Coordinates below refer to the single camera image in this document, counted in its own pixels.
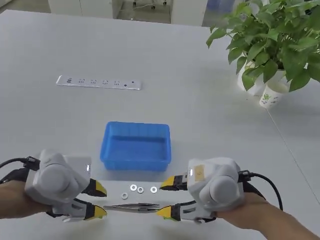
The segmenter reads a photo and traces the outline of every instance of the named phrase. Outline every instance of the washer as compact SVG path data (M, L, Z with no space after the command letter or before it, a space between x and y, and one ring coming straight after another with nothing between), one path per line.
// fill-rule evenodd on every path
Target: washer
M156 192L158 192L158 188L156 186L152 186L150 188L150 192L152 192L153 194L155 194Z
M144 190L144 188L143 188L142 186L139 186L138 189L137 189L137 192L138 192L139 194L142 194L144 191L145 191L145 190Z
M128 193L126 193L126 192L122 193L122 194L121 194L121 198L122 198L123 200L126 200L126 199L128 198Z
M134 192L135 190L137 190L137 188L138 188L138 187L137 187L137 185L135 185L135 184L132 184L132 185L130 186L130 190L133 191L133 192Z

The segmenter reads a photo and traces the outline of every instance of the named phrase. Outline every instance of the label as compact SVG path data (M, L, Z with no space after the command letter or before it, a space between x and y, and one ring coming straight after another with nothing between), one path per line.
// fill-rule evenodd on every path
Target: label
M197 165L194 167L194 180L196 182L202 182L205 180L205 166L204 165Z

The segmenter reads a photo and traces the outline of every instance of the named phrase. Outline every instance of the blue plastic bin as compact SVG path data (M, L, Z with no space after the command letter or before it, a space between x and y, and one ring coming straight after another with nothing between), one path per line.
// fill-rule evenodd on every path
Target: blue plastic bin
M105 127L100 159L108 170L163 172L171 162L166 124L111 121Z

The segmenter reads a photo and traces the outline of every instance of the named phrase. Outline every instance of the power strip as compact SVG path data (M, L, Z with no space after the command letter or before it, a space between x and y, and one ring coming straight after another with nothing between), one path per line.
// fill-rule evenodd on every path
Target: power strip
M138 80L103 80L65 75L61 75L56 81L56 84L58 86L127 90L141 90L142 86L141 81Z

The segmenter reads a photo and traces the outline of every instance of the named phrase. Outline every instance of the white floor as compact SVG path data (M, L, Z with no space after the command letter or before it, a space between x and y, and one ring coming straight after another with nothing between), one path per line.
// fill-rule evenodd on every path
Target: white floor
M157 4L156 8L152 9L151 6L148 5L149 3L150 0L140 0L134 7L132 0L126 0L117 18L122 20L154 22L163 24L171 23L170 5ZM51 13L48 0L12 0L8 4L0 8L0 13L2 13L6 9L27 12ZM205 11L202 26L210 27L214 23L218 23L218 26L223 24L223 22L220 21L221 16L221 13L217 13L216 11L207 9Z

